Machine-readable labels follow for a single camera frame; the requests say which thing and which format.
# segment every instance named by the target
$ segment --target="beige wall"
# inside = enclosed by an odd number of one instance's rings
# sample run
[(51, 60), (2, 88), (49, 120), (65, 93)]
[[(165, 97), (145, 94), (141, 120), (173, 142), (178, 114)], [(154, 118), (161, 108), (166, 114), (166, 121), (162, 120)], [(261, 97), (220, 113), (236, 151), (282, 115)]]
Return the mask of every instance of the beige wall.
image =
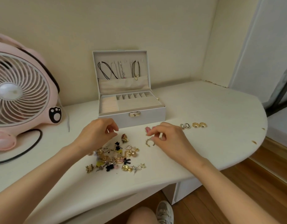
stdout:
[(219, 0), (202, 79), (228, 87), (259, 0)]
[(148, 50), (152, 87), (199, 79), (218, 0), (0, 0), (0, 33), (39, 51), (64, 105), (98, 98), (92, 50)]

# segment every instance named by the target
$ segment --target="fan grille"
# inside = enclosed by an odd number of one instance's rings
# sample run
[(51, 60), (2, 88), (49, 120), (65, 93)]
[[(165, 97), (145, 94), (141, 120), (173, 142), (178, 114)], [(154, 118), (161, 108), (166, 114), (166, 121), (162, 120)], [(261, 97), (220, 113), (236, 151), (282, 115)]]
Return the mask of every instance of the fan grille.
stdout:
[(44, 75), (26, 60), (0, 52), (0, 127), (34, 119), (48, 101), (49, 86)]

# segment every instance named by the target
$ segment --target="person's left arm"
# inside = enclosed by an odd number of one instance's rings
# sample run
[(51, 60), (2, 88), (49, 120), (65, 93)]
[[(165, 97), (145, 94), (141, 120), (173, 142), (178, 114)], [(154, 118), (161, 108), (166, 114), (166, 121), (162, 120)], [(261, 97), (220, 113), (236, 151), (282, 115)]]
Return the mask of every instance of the person's left arm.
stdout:
[(23, 223), (64, 173), (115, 137), (114, 130), (113, 119), (93, 120), (73, 143), (0, 192), (0, 224)]

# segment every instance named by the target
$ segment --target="leg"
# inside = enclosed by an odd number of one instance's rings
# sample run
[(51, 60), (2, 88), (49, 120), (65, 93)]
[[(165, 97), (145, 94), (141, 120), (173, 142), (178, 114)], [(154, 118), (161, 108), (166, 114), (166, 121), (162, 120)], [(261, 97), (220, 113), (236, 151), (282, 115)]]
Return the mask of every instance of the leg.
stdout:
[(159, 222), (151, 209), (141, 207), (131, 213), (127, 224), (159, 224)]

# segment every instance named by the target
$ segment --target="jewelry box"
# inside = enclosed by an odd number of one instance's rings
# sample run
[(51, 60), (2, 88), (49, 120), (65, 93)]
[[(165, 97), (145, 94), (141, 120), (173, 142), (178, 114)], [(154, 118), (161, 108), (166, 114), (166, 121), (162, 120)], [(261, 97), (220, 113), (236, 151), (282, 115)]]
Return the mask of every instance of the jewelry box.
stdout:
[(151, 90), (147, 51), (93, 51), (99, 93), (98, 118), (119, 128), (165, 121), (165, 104)]

